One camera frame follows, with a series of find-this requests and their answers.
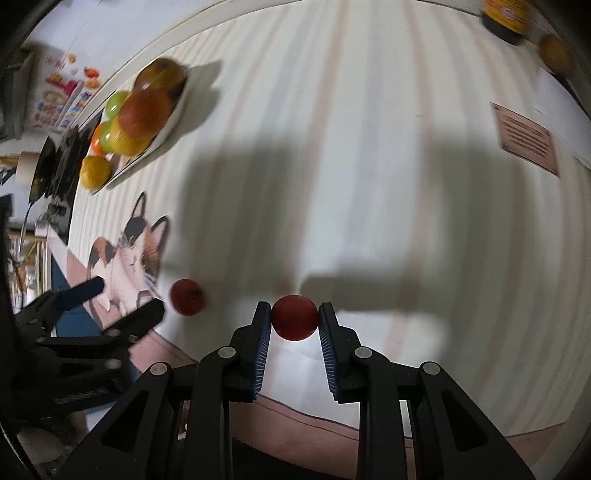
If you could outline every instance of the green lime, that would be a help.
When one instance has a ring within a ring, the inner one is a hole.
[[[111,95],[111,97],[107,100],[107,106],[105,107],[105,115],[110,119],[113,119],[117,115],[119,115],[121,105],[123,105],[123,102],[128,96],[129,92],[127,90],[121,90]]]
[[[107,153],[113,153],[111,148],[111,123],[113,120],[107,120],[103,125],[103,129],[100,131],[99,144],[100,147]]]

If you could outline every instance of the cat illustration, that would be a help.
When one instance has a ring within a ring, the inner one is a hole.
[[[90,302],[90,311],[95,320],[99,318],[93,302],[97,302],[107,312],[111,310],[111,305],[115,305],[121,316],[124,316],[150,297],[159,297],[156,280],[170,223],[163,216],[150,227],[144,218],[145,208],[146,194],[142,192],[117,245],[102,236],[92,244],[87,276],[102,277],[105,281],[103,293]]]

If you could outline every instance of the brown round object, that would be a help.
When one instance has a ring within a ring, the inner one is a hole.
[[[573,70],[573,55],[558,37],[545,35],[538,45],[538,54],[556,75],[566,77]]]
[[[162,130],[170,112],[170,100],[165,91],[134,90],[121,106],[119,124],[131,138],[148,140]]]
[[[174,102],[183,91],[184,81],[184,68],[172,59],[160,57],[139,73],[135,79],[134,90],[159,88]]]

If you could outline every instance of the lemon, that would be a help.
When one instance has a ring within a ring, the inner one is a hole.
[[[119,155],[127,155],[128,157],[135,157],[142,153],[150,142],[151,138],[147,140],[136,140],[130,137],[128,134],[121,130],[119,123],[119,116],[116,116],[111,123],[111,136],[109,137],[109,143],[111,149]]]
[[[89,155],[82,160],[80,183],[89,190],[100,189],[111,176],[111,165],[105,157]]]

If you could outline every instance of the red ball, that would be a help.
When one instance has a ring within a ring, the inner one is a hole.
[[[170,289],[174,309],[185,317],[198,314],[205,306],[205,296],[199,284],[189,278],[174,282]]]
[[[318,310],[310,299],[301,295],[288,295],[273,305],[271,324],[277,335],[285,340],[303,340],[318,328]]]

